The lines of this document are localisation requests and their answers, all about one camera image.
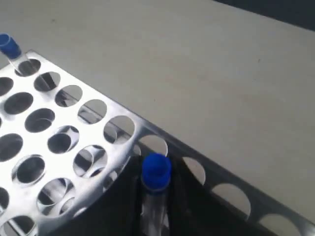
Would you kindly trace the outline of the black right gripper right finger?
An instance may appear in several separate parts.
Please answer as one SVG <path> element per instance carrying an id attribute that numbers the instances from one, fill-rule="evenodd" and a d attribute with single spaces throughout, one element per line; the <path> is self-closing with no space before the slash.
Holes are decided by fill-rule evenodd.
<path id="1" fill-rule="evenodd" d="M 168 195 L 171 236 L 271 236 L 263 226 L 248 223 L 239 213 L 214 197 L 195 178 L 184 160 L 170 157 Z"/>

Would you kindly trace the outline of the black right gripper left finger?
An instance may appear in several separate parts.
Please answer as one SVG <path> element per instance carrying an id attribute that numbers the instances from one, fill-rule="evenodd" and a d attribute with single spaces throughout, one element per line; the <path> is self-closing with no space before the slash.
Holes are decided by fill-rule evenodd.
<path id="1" fill-rule="evenodd" d="M 138 145 L 108 155 L 84 178 L 83 190 L 64 203 L 49 236 L 133 236 L 139 233 L 141 194 Z"/>

